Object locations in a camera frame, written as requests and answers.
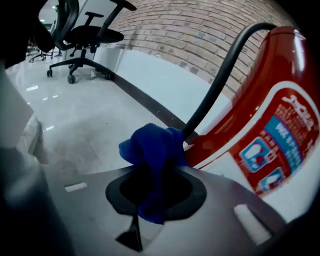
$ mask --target chair wheel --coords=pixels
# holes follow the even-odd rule
[[[46,76],[47,76],[47,77],[52,77],[52,69],[49,69],[49,70],[46,72]]]
[[[106,80],[111,80],[111,73],[106,73],[106,74],[104,75],[104,78],[105,78]]]
[[[73,74],[68,75],[68,83],[69,84],[74,84],[76,81],[76,78]]]

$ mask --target chair armrest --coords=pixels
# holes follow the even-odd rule
[[[92,17],[97,17],[97,18],[102,18],[103,17],[103,15],[101,15],[101,14],[98,14],[98,13],[95,13],[95,12],[90,12],[90,11],[86,11],[85,15],[88,15],[89,17],[92,16]]]
[[[121,6],[122,8],[126,8],[129,11],[135,11],[137,8],[130,2],[126,0],[110,0],[111,2],[116,3],[118,6]]]
[[[103,17],[103,15],[101,15],[101,14],[98,14],[95,12],[90,12],[90,11],[86,11],[85,15],[88,15],[88,19],[86,20],[86,22],[84,24],[85,26],[89,26],[90,22],[94,19],[94,17],[97,17],[97,18]]]

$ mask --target glossy floor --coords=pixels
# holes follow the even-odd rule
[[[9,77],[42,125],[35,155],[61,171],[96,173],[128,166],[118,145],[147,123],[165,125],[112,81],[79,68],[76,83],[67,82],[68,67],[59,59],[27,60],[8,70]]]

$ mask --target baseboard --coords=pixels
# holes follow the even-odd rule
[[[154,114],[166,126],[174,127],[179,130],[182,130],[185,127],[186,124],[171,111],[121,76],[113,73],[112,81],[142,106],[144,106],[148,111]],[[197,136],[198,134],[193,131],[193,133],[185,140],[185,142],[190,144],[191,141]]]

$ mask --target black office chair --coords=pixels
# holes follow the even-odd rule
[[[39,53],[36,56],[33,56],[29,62],[33,63],[34,60],[38,57],[41,58],[42,61],[44,61],[46,59],[47,56],[50,56],[51,59],[54,56],[54,49],[55,49],[55,43],[53,41],[53,39],[51,38],[49,33],[43,33],[44,31],[47,31],[47,29],[45,28],[45,26],[37,19],[34,22],[33,25],[33,34],[31,35],[29,42],[30,45],[35,47],[35,49],[37,50],[37,52]],[[43,45],[46,45],[46,51],[40,50],[40,48],[42,48]]]
[[[116,3],[117,6],[105,20],[102,27],[90,26],[89,24],[94,17],[102,18],[103,15],[87,11],[85,15],[88,15],[88,19],[85,24],[72,29],[78,18],[79,2],[78,0],[59,0],[57,7],[58,18],[52,35],[55,45],[63,51],[74,48],[74,51],[70,54],[71,57],[74,56],[76,50],[81,50],[81,56],[50,65],[46,73],[48,77],[52,77],[52,68],[69,65],[70,71],[67,80],[69,84],[73,84],[76,81],[73,72],[78,67],[88,65],[103,73],[106,79],[109,80],[111,78],[111,71],[108,68],[86,58],[87,48],[90,48],[91,53],[95,53],[100,43],[109,44],[123,40],[123,34],[108,29],[108,27],[123,8],[127,8],[130,11],[137,9],[126,0],[111,1]]]
[[[41,50],[40,53],[39,53],[38,55],[32,57],[32,58],[29,60],[29,62],[30,62],[30,63],[33,63],[34,60],[35,60],[36,58],[38,58],[38,57],[40,57],[41,60],[44,61],[44,60],[47,58],[47,56],[50,56],[51,59],[52,59],[53,56],[54,56],[54,51],[52,50],[51,54],[46,54],[46,53],[44,53],[44,52]]]

